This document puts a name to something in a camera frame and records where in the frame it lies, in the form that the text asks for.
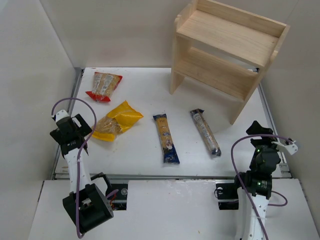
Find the yellow fusilli pasta bag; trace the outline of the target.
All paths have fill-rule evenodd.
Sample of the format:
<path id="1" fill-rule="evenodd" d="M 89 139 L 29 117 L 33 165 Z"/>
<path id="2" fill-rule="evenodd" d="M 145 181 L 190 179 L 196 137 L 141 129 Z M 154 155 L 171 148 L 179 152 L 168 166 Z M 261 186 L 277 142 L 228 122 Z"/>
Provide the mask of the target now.
<path id="1" fill-rule="evenodd" d="M 105 142 L 113 142 L 118 135 L 131 129 L 143 117 L 125 100 L 96 123 L 92 137 Z"/>

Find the red pasta bag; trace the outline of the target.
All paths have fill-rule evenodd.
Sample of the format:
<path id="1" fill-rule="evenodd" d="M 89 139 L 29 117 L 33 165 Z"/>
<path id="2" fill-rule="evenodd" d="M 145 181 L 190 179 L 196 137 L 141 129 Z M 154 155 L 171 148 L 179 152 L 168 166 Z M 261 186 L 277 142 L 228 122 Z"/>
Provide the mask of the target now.
<path id="1" fill-rule="evenodd" d="M 122 75 L 95 72 L 91 91 L 86 91 L 85 93 L 96 102 L 109 103 L 113 92 L 122 79 Z"/>

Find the dark spaghetti pack with label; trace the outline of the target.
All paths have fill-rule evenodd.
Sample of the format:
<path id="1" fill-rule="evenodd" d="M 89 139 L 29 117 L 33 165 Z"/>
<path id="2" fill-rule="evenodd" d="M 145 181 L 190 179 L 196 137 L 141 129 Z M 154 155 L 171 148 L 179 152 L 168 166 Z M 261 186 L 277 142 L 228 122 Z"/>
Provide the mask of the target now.
<path id="1" fill-rule="evenodd" d="M 220 157 L 222 152 L 218 142 L 216 141 L 214 134 L 208 125 L 207 121 L 203 117 L 203 109 L 194 109 L 190 111 L 191 117 L 204 141 L 208 152 L 214 157 Z"/>

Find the blue spaghetti pack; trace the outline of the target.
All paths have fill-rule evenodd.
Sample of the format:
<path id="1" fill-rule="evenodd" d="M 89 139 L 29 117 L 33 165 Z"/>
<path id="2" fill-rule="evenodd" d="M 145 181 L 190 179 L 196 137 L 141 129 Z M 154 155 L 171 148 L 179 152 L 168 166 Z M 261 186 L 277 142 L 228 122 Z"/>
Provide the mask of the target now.
<path id="1" fill-rule="evenodd" d="M 163 163 L 164 164 L 180 164 L 180 160 L 173 143 L 171 136 L 168 119 L 166 114 L 153 115 L 155 121 L 160 144 L 163 152 Z"/>

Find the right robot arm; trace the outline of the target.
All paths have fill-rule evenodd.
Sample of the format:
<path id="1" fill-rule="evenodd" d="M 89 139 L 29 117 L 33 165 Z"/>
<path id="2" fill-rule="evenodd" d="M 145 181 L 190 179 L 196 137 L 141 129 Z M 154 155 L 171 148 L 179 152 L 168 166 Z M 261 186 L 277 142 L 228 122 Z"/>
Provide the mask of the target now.
<path id="1" fill-rule="evenodd" d="M 236 240 L 267 240 L 265 217 L 272 194 L 272 173 L 281 162 L 273 130 L 262 127 L 256 120 L 246 130 L 255 150 L 249 170 L 235 170 L 235 191 L 238 196 Z"/>

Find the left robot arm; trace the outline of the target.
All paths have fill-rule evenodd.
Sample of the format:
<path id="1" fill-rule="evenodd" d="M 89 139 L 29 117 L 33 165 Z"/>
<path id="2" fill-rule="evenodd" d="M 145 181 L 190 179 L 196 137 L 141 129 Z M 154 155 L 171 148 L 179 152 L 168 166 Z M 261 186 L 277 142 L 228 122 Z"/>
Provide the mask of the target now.
<path id="1" fill-rule="evenodd" d="M 71 117 L 61 110 L 52 118 L 57 129 L 51 131 L 50 136 L 59 144 L 69 172 L 70 191 L 62 205 L 75 224 L 78 236 L 82 237 L 114 217 L 106 197 L 113 191 L 112 185 L 104 173 L 91 177 L 85 168 L 83 153 L 88 153 L 85 137 L 92 129 L 82 116 Z"/>

